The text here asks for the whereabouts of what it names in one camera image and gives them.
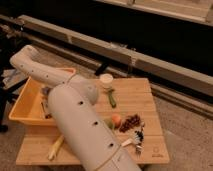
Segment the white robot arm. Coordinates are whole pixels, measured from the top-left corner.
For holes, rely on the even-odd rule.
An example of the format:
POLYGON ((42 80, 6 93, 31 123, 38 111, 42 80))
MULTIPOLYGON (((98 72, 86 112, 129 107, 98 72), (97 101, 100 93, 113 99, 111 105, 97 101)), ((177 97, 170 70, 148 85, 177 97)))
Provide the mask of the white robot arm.
POLYGON ((86 171, 141 171, 131 155, 101 119, 93 106, 98 89, 89 79, 41 64, 31 45, 10 58, 10 63, 51 88, 48 109, 60 132, 86 171))

